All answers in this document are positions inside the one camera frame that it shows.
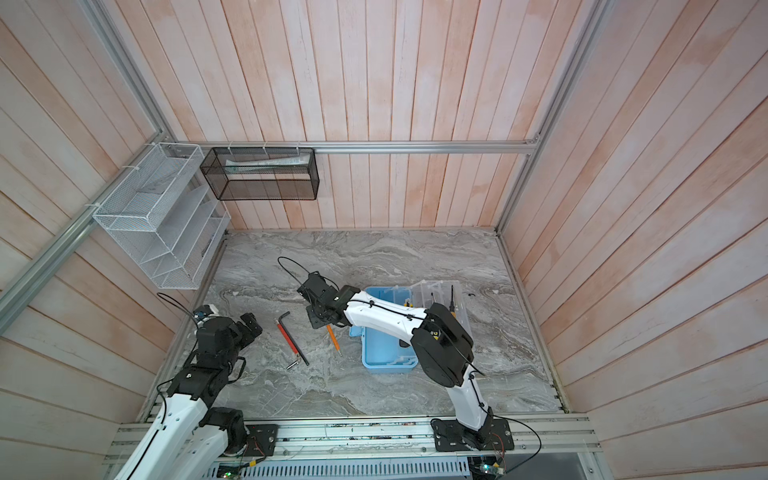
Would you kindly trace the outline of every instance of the wooden wall panel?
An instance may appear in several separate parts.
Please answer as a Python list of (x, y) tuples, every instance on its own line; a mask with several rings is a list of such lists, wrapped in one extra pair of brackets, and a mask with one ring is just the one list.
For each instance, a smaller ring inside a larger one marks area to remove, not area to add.
[[(0, 4), (0, 289), (154, 134), (77, 2)], [(97, 230), (3, 333), (6, 476), (95, 478), (184, 320), (156, 292)]]
[(616, 478), (765, 475), (766, 22), (616, 4), (503, 233)]
[[(179, 138), (419, 141), (532, 137), (594, 0), (105, 3)], [(487, 227), (518, 160), (320, 156), (318, 200), (227, 206), (240, 230)]]

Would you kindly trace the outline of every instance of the black wire mesh basket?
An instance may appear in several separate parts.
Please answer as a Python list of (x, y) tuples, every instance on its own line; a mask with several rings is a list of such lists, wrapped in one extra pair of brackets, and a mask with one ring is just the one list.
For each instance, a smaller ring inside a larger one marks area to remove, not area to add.
[(312, 148), (214, 147), (200, 170), (219, 200), (315, 200), (320, 184)]

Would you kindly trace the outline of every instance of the black mounting plate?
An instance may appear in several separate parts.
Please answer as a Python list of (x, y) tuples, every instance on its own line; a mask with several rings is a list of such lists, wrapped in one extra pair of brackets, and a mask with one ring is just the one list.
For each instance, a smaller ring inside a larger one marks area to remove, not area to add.
[(245, 428), (248, 430), (248, 438), (243, 457), (271, 457), (275, 454), (277, 424), (246, 425)]
[[(435, 433), (435, 450), (438, 452), (465, 452), (472, 450), (472, 447), (467, 445), (462, 439), (466, 427), (459, 423), (458, 420), (432, 419), (430, 425)], [(493, 417), (488, 441), (479, 450), (501, 451), (502, 448), (507, 451), (515, 449), (515, 443), (512, 441), (512, 434), (509, 429), (509, 422)]]

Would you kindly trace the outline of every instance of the wire mesh basket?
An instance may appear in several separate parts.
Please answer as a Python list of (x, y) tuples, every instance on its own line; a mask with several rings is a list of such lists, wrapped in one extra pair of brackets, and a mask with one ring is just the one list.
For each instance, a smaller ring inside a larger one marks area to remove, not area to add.
[(157, 230), (202, 161), (199, 145), (155, 145), (96, 210), (94, 219), (105, 230)]
[(315, 200), (311, 148), (214, 147), (200, 169), (219, 200)]
[(229, 223), (206, 185), (188, 187), (202, 160), (197, 145), (156, 145), (94, 215), (160, 288), (198, 288)]

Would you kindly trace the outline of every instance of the wire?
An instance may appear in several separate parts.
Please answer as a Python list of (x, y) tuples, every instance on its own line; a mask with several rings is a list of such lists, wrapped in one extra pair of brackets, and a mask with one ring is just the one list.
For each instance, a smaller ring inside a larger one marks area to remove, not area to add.
[[(295, 275), (293, 275), (293, 274), (292, 274), (292, 273), (291, 273), (291, 272), (290, 272), (290, 271), (289, 271), (289, 270), (288, 270), (288, 269), (285, 267), (285, 265), (283, 265), (283, 264), (280, 262), (280, 259), (281, 259), (281, 258), (284, 258), (284, 259), (286, 259), (286, 260), (288, 260), (288, 261), (290, 261), (290, 262), (294, 262), (296, 265), (300, 266), (300, 267), (301, 267), (301, 269), (302, 269), (302, 270), (304, 270), (304, 271), (306, 272), (306, 274), (307, 274), (307, 275), (309, 275), (309, 274), (310, 274), (310, 271), (309, 271), (309, 270), (307, 270), (307, 269), (305, 268), (305, 266), (304, 266), (304, 265), (302, 265), (301, 263), (299, 263), (299, 262), (295, 261), (293, 258), (289, 258), (289, 257), (277, 257), (277, 264), (278, 264), (278, 265), (280, 265), (280, 266), (283, 268), (283, 270), (285, 270), (285, 271), (286, 271), (286, 272), (287, 272), (289, 275), (291, 275), (291, 276), (293, 277), (293, 279), (294, 279), (296, 282), (299, 282), (299, 285), (303, 285), (304, 283), (303, 283), (303, 282), (301, 282), (301, 281), (299, 281), (299, 279), (297, 279), (297, 278), (296, 278), (296, 276), (295, 276)], [(314, 272), (314, 273), (317, 273), (317, 274), (320, 276), (320, 278), (322, 278), (323, 280), (327, 280), (327, 281), (331, 282), (331, 283), (333, 284), (333, 286), (336, 288), (336, 290), (340, 290), (339, 286), (338, 286), (338, 285), (336, 285), (336, 282), (334, 282), (334, 281), (333, 281), (333, 280), (331, 280), (330, 278), (326, 278), (326, 277), (324, 277), (324, 276), (320, 275), (320, 272), (319, 272), (319, 271), (316, 271), (316, 272)]]
[(161, 425), (163, 425), (165, 423), (165, 415), (168, 412), (168, 404), (165, 401), (165, 395), (163, 395), (163, 393), (160, 391), (160, 387), (165, 385), (166, 383), (171, 383), (173, 381), (174, 381), (174, 379), (170, 379), (170, 380), (167, 380), (165, 382), (158, 383), (157, 386), (155, 387), (155, 389), (157, 390), (157, 394), (160, 396), (160, 398), (163, 399), (163, 418), (160, 420), (160, 424)]
[(425, 318), (419, 318), (417, 316), (409, 315), (408, 313), (403, 313), (403, 312), (398, 312), (397, 310), (388, 309), (387, 307), (379, 305), (378, 303), (374, 302), (373, 300), (369, 300), (369, 301), (366, 302), (365, 300), (358, 300), (357, 298), (352, 298), (352, 299), (349, 299), (349, 301), (350, 302), (365, 303), (366, 305), (370, 305), (370, 306), (376, 306), (376, 307), (379, 307), (382, 310), (386, 310), (387, 312), (397, 313), (398, 315), (402, 315), (402, 316), (404, 316), (406, 318), (414, 318), (414, 319), (417, 319), (417, 320), (426, 320), (426, 317)]
[[(504, 472), (507, 472), (507, 459), (504, 458), (504, 454), (507, 452), (507, 449), (504, 448), (504, 440), (502, 440), (502, 437), (498, 436), (496, 433), (492, 433), (491, 435), (495, 435), (498, 439), (498, 442), (502, 444), (502, 462), (504, 463)], [(493, 451), (496, 451), (496, 445), (493, 445)]]
[[(479, 372), (477, 372), (476, 370), (475, 370), (474, 372), (470, 372), (470, 373), (469, 373), (469, 379), (470, 379), (470, 380), (474, 380), (474, 379), (475, 379), (475, 377), (473, 377), (473, 376), (472, 376), (474, 373), (479, 373)], [(528, 424), (526, 424), (526, 423), (523, 423), (523, 422), (521, 422), (520, 420), (511, 419), (511, 418), (509, 418), (509, 417), (503, 417), (503, 416), (501, 416), (501, 415), (496, 415), (495, 413), (488, 413), (488, 410), (486, 410), (486, 409), (485, 409), (485, 404), (484, 404), (483, 402), (481, 402), (481, 401), (480, 401), (480, 395), (478, 394), (478, 390), (475, 388), (475, 383), (474, 383), (474, 382), (472, 382), (472, 381), (470, 381), (470, 383), (469, 383), (469, 384), (470, 384), (470, 385), (472, 385), (472, 390), (474, 390), (474, 391), (475, 391), (475, 398), (478, 400), (478, 406), (480, 407), (480, 409), (481, 409), (483, 412), (485, 412), (485, 414), (486, 414), (486, 415), (490, 415), (490, 416), (492, 416), (492, 417), (494, 417), (494, 418), (497, 418), (497, 419), (502, 419), (502, 420), (512, 420), (513, 422), (519, 423), (520, 425), (523, 425), (523, 426), (524, 426), (526, 429), (528, 429), (528, 430), (532, 431), (532, 432), (533, 432), (533, 434), (534, 434), (534, 435), (536, 435), (536, 438), (538, 439), (538, 449), (536, 449), (536, 452), (534, 452), (534, 454), (533, 454), (533, 455), (531, 455), (530, 457), (526, 458), (525, 460), (523, 460), (522, 462), (518, 463), (517, 465), (515, 465), (515, 466), (514, 466), (514, 467), (512, 467), (512, 468), (510, 468), (509, 470), (507, 470), (507, 469), (506, 469), (506, 462), (505, 462), (505, 468), (504, 468), (504, 470), (505, 470), (505, 473), (509, 473), (509, 472), (511, 472), (512, 470), (515, 470), (515, 469), (516, 469), (516, 468), (518, 468), (520, 465), (522, 465), (522, 464), (526, 463), (527, 461), (531, 460), (531, 459), (532, 459), (532, 458), (534, 458), (536, 455), (538, 455), (538, 453), (541, 451), (541, 437), (540, 437), (540, 436), (538, 436), (538, 433), (537, 433), (537, 432), (536, 432), (534, 429), (532, 429), (532, 428), (531, 428), (531, 426), (529, 426), (529, 425), (528, 425)]]
[(280, 259), (281, 259), (281, 258), (284, 258), (284, 259), (286, 259), (286, 260), (288, 260), (288, 261), (290, 261), (290, 262), (294, 262), (296, 265), (298, 265), (298, 266), (300, 266), (302, 269), (304, 269), (304, 271), (306, 272), (306, 274), (307, 274), (307, 275), (309, 275), (309, 274), (310, 274), (310, 271), (309, 271), (309, 270), (307, 270), (306, 268), (304, 268), (304, 265), (302, 265), (301, 263), (299, 263), (299, 262), (295, 261), (293, 258), (288, 258), (288, 257), (277, 257), (277, 264), (278, 264), (278, 265), (280, 265), (280, 266), (283, 268), (283, 270), (285, 270), (285, 271), (286, 271), (286, 273), (288, 273), (289, 275), (291, 275), (291, 276), (293, 277), (293, 279), (294, 279), (296, 282), (299, 282), (299, 285), (303, 285), (303, 282), (299, 281), (299, 279), (297, 279), (297, 278), (296, 278), (296, 275), (293, 275), (293, 274), (290, 272), (290, 270), (288, 270), (288, 269), (286, 268), (286, 266), (285, 266), (285, 265), (283, 265), (283, 264), (280, 262)]
[(173, 308), (176, 308), (176, 309), (181, 310), (182, 312), (186, 313), (187, 316), (189, 317), (190, 321), (194, 325), (194, 328), (195, 329), (199, 329), (200, 328), (199, 326), (197, 326), (197, 322), (194, 321), (194, 313), (189, 311), (189, 309), (187, 307), (185, 307), (181, 302), (179, 302), (178, 300), (176, 300), (172, 296), (170, 296), (170, 295), (168, 295), (166, 293), (163, 293), (163, 292), (157, 292), (157, 298), (159, 298), (160, 300), (163, 300), (165, 303), (169, 303), (170, 305), (172, 305)]
[(237, 374), (237, 378), (235, 380), (230, 380), (229, 382), (227, 382), (227, 385), (235, 383), (237, 380), (240, 379), (241, 376), (243, 376), (243, 371), (245, 370), (245, 357), (239, 356), (239, 357), (237, 357), (237, 360), (243, 360), (243, 366), (240, 367), (240, 373)]

